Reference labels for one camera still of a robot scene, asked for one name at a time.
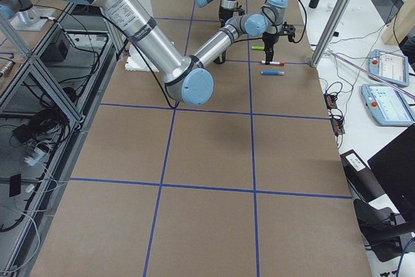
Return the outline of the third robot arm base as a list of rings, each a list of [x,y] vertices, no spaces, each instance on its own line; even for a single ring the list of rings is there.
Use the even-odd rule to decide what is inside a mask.
[[[1,0],[1,15],[15,30],[39,32],[45,25],[31,0]]]

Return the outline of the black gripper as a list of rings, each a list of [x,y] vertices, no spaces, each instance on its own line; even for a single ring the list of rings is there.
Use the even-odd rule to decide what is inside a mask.
[[[239,16],[244,14],[244,9],[242,6],[237,6],[234,8],[224,8],[219,7],[219,21],[222,26],[225,26],[226,22],[231,19],[234,13],[238,13]]]
[[[263,33],[263,43],[264,43],[264,50],[265,50],[265,64],[270,65],[273,61],[274,56],[274,45],[278,43],[278,34],[277,33]]]

